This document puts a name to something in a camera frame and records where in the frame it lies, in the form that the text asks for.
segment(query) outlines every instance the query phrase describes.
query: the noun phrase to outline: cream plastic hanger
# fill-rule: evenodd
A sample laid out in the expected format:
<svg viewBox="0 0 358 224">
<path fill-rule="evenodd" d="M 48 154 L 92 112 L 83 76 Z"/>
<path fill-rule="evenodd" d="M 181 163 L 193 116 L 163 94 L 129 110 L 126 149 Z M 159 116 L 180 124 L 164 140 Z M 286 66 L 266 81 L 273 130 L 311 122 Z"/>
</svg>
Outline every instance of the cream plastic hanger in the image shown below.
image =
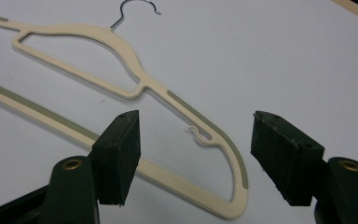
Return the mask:
<svg viewBox="0 0 358 224">
<path fill-rule="evenodd" d="M 121 12 L 123 5 L 128 1 L 123 2 L 121 5 Z M 144 159 L 140 160 L 137 171 L 166 189 L 173 190 L 175 193 L 190 200 L 192 203 L 195 203 L 196 205 L 201 206 L 220 217 L 234 218 L 238 217 L 244 211 L 248 199 L 247 175 L 241 154 L 235 147 L 234 143 L 222 130 L 203 117 L 197 110 L 180 99 L 172 91 L 164 88 L 151 76 L 147 75 L 140 65 L 132 48 L 121 37 L 113 33 L 111 28 L 101 28 L 88 24 L 56 24 L 50 26 L 36 26 L 18 21 L 11 21 L 2 17 L 0 17 L 0 27 L 19 31 L 19 34 L 12 39 L 12 45 L 15 48 L 46 63 L 59 67 L 77 77 L 81 77 L 99 87 L 111 91 L 114 94 L 120 95 L 124 98 L 135 98 L 139 96 L 145 88 L 155 92 L 161 99 L 173 106 L 178 112 L 194 123 L 195 126 L 191 126 L 190 128 L 194 131 L 196 138 L 201 144 L 205 146 L 221 147 L 223 149 L 231 165 L 234 177 L 234 192 L 231 201 L 227 202 L 207 190 L 200 189 L 199 187 L 185 181 L 183 178 L 164 171 L 157 165 Z M 76 35 L 101 42 L 112 49 L 122 59 L 128 69 L 139 79 L 139 83 L 134 91 L 122 90 L 117 86 L 102 81 L 97 77 L 83 72 L 67 63 L 63 63 L 38 50 L 23 45 L 21 40 L 30 34 Z M 71 133 L 70 130 L 62 126 L 57 120 L 47 119 L 43 118 L 43 116 L 36 115 L 30 111 L 29 108 L 24 108 L 23 105 L 12 102 L 12 100 L 6 98 L 5 96 L 0 95 L 0 101 L 12 105 L 34 118 L 44 121 L 59 131 L 73 136 L 75 139 L 89 147 L 91 147 L 95 142 L 95 139 L 90 139 L 84 135 L 79 135 L 78 133 Z M 209 136 L 209 139 L 204 138 L 200 134 L 200 130 L 204 131 Z"/>
</svg>

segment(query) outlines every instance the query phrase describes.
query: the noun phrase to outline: hanger bar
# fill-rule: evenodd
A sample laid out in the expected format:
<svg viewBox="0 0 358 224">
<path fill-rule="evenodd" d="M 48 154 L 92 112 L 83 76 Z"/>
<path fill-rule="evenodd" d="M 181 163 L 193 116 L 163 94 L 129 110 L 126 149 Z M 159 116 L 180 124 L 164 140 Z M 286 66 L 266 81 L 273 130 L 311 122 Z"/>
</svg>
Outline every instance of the hanger bar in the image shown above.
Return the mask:
<svg viewBox="0 0 358 224">
<path fill-rule="evenodd" d="M 111 91 L 114 94 L 124 98 L 135 98 L 139 96 L 145 88 L 148 88 L 149 90 L 156 93 L 161 99 L 173 106 L 173 108 L 175 108 L 178 112 L 194 123 L 194 126 L 191 126 L 191 129 L 194 131 L 196 138 L 201 144 L 205 146 L 221 147 L 223 149 L 231 165 L 234 177 L 234 193 L 232 195 L 231 201 L 226 202 L 225 200 L 220 199 L 212 193 L 204 189 L 200 189 L 186 182 L 184 179 L 170 174 L 157 167 L 156 165 L 142 159 L 138 167 L 138 172 L 154 180 L 165 188 L 173 190 L 179 195 L 189 199 L 192 203 L 204 207 L 205 209 L 220 217 L 234 218 L 238 217 L 243 212 L 247 202 L 248 182 L 241 154 L 235 145 L 223 131 L 217 128 L 216 125 L 212 124 L 193 107 L 181 100 L 171 91 L 164 88 L 151 76 L 147 75 L 140 65 L 139 60 L 132 48 L 121 37 L 111 32 L 109 27 L 102 28 L 87 24 L 57 24 L 50 26 L 36 26 L 11 20 L 3 21 L 1 19 L 0 27 L 20 31 L 12 39 L 13 47 L 46 63 L 61 68 L 70 74 L 81 77 L 105 90 Z M 75 35 L 86 37 L 105 44 L 122 59 L 122 62 L 127 66 L 129 71 L 131 71 L 131 73 L 139 79 L 137 87 L 133 91 L 125 91 L 91 74 L 83 72 L 70 64 L 63 63 L 55 58 L 48 56 L 45 53 L 23 45 L 21 40 L 30 34 Z M 25 110 L 26 112 L 22 111 L 24 113 L 28 114 L 28 110 L 32 110 L 18 102 L 13 102 L 10 98 L 3 96 L 2 94 L 0 94 L 0 101 L 2 101 L 1 99 L 4 99 L 3 103 L 13 104 L 13 107 L 19 109 L 20 111 Z M 46 116 L 40 116 L 39 113 L 35 114 L 34 111 L 32 113 L 30 112 L 30 114 L 29 115 L 32 117 L 40 117 L 41 120 L 48 125 L 53 126 L 59 131 L 67 133 L 80 142 L 85 143 L 87 146 L 90 146 L 90 139 L 85 135 L 79 134 L 73 130 L 68 130 L 65 125 L 62 125 L 54 119 L 46 118 Z M 204 131 L 208 136 L 210 136 L 210 138 L 203 138 L 200 135 L 200 131 Z"/>
</svg>

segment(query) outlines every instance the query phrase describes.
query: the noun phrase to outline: white surface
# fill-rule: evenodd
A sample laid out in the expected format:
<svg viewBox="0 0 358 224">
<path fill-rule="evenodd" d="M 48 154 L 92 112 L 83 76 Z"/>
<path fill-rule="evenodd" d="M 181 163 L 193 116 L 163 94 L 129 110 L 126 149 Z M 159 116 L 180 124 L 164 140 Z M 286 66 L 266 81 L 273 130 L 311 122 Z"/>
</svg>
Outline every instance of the white surface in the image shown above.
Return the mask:
<svg viewBox="0 0 358 224">
<path fill-rule="evenodd" d="M 39 25 L 108 27 L 121 1 L 0 1 L 0 16 Z M 328 0 L 131 2 L 115 32 L 149 75 L 222 128 L 240 149 L 250 181 L 248 207 L 225 221 L 134 178 L 126 206 L 100 206 L 102 223 L 314 223 L 313 207 L 290 207 L 250 154 L 253 113 L 283 116 L 325 146 L 324 158 L 358 160 L 358 18 Z M 143 156 L 226 199 L 223 154 L 198 147 L 188 124 L 145 92 L 131 101 L 99 90 L 10 46 L 0 28 L 0 85 L 101 133 L 139 109 Z M 41 49 L 131 88 L 111 51 L 85 39 L 31 36 Z M 72 140 L 0 105 L 0 205 L 48 183 L 61 159 L 87 155 Z"/>
</svg>

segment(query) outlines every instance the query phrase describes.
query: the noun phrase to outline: hanger hook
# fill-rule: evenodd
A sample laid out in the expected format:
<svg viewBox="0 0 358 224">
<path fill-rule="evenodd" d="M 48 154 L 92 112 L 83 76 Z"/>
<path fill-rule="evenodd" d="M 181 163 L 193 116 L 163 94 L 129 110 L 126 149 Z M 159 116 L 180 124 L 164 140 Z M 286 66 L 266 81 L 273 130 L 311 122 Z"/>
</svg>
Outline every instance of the hanger hook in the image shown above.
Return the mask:
<svg viewBox="0 0 358 224">
<path fill-rule="evenodd" d="M 118 19 L 118 21 L 116 21 L 116 22 L 110 27 L 112 30 L 113 30 L 119 23 L 121 23 L 121 22 L 124 20 L 123 7 L 124 7 L 124 5 L 126 5 L 126 3 L 130 2 L 130 1 L 135 1 L 135 0 L 126 0 L 126 1 L 124 1 L 123 3 L 121 3 L 121 6 L 120 6 L 121 17 L 120 17 L 120 19 Z M 155 10 L 155 13 L 161 15 L 161 12 L 157 10 L 156 5 L 154 5 L 154 3 L 152 3 L 151 1 L 149 1 L 149 0 L 139 0 L 139 1 L 144 1 L 144 2 L 146 2 L 146 3 L 150 4 L 150 5 L 152 5 L 152 7 L 153 7 L 154 10 Z"/>
</svg>

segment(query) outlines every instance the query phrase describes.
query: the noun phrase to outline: clamp jaw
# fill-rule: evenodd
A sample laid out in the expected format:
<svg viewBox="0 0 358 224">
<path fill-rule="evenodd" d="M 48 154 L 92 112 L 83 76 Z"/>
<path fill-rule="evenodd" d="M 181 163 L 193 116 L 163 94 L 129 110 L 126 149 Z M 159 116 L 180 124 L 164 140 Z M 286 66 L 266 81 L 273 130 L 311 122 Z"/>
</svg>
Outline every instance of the clamp jaw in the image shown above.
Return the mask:
<svg viewBox="0 0 358 224">
<path fill-rule="evenodd" d="M 251 153 L 292 206 L 318 202 L 318 224 L 358 224 L 358 161 L 323 161 L 324 147 L 280 116 L 256 111 Z"/>
</svg>

